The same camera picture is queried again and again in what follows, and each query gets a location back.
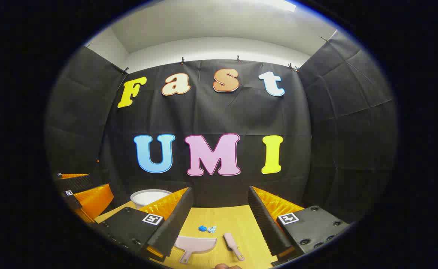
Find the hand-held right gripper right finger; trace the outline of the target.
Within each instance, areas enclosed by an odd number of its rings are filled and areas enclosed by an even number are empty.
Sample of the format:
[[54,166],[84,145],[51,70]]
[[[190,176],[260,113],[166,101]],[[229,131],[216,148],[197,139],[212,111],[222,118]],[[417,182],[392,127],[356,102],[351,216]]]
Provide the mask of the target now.
[[313,205],[303,208],[254,186],[248,189],[248,205],[260,228],[273,266],[320,249],[349,228],[349,223]]

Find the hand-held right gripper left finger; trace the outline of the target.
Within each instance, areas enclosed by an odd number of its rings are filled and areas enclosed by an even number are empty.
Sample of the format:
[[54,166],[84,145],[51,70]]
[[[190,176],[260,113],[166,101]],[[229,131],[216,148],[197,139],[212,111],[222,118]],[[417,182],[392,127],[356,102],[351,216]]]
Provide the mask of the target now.
[[163,262],[171,255],[193,202],[193,189],[184,188],[140,209],[125,206],[91,228],[135,257]]

